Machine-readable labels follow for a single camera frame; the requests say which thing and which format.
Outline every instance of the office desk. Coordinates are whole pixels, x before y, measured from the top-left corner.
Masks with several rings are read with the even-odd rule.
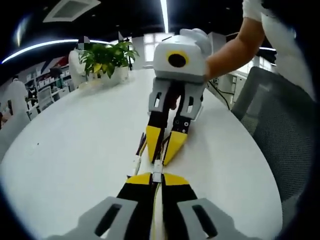
[[[77,89],[15,139],[0,177],[13,209],[35,235],[63,235],[84,212],[117,196],[149,120],[153,77],[153,69],[138,70],[130,72],[129,83],[111,89]],[[146,150],[139,173],[151,170]],[[282,227],[279,192],[263,154],[207,90],[185,146],[164,171],[186,178],[198,198],[212,201],[246,236],[272,239]]]

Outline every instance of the yellow eye ring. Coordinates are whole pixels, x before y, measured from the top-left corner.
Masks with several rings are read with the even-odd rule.
[[[185,63],[182,66],[179,66],[179,67],[184,67],[185,65],[188,65],[188,63],[189,63],[188,55],[184,51],[169,51],[169,52],[167,52],[166,60],[169,63],[170,63],[170,58],[172,56],[180,56],[180,58],[183,57],[183,60],[184,60]]]

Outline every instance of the dark ceiling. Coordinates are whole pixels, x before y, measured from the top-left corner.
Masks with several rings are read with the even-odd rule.
[[[73,22],[47,22],[43,19],[60,0],[6,1],[0,10],[2,34],[0,59],[34,44],[59,39],[90,39],[112,41],[118,31],[124,37],[143,36],[164,31],[160,0],[100,0],[101,4]],[[242,23],[243,0],[167,0],[169,31],[200,28],[205,32],[230,35],[238,32]],[[18,45],[16,31],[21,25]],[[271,47],[266,40],[264,47]],[[74,43],[57,44],[34,49],[1,64],[0,85],[12,75],[51,58],[65,56]],[[274,61],[274,52],[259,51],[259,55]]]

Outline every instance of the ceiling light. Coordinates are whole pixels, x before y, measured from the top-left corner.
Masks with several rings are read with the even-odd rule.
[[[43,43],[39,43],[33,46],[28,46],[24,49],[21,49],[20,51],[15,52],[14,54],[8,56],[6,59],[4,59],[2,61],[2,64],[4,64],[5,62],[7,62],[10,59],[15,58],[16,56],[19,56],[25,52],[28,52],[32,49],[37,49],[43,46],[47,46],[47,45],[53,45],[53,44],[64,44],[64,43],[77,43],[78,39],[64,39],[64,40],[54,40],[54,41],[47,41],[47,42],[43,42]],[[96,44],[108,44],[109,42],[107,41],[100,41],[100,40],[90,40],[90,43],[96,43]]]
[[[168,10],[167,10],[167,0],[160,0],[162,8],[162,17],[164,23],[164,32],[169,33],[169,23],[168,23]]]
[[[259,47],[259,49],[260,50],[269,50],[269,51],[277,51],[277,50],[275,50],[274,48],[270,48],[270,47],[264,47],[264,46],[261,46],[261,47]]]

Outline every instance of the human arm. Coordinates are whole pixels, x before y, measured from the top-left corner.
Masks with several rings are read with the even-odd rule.
[[[245,17],[236,38],[206,59],[207,80],[237,70],[248,63],[257,54],[264,38],[262,23]]]

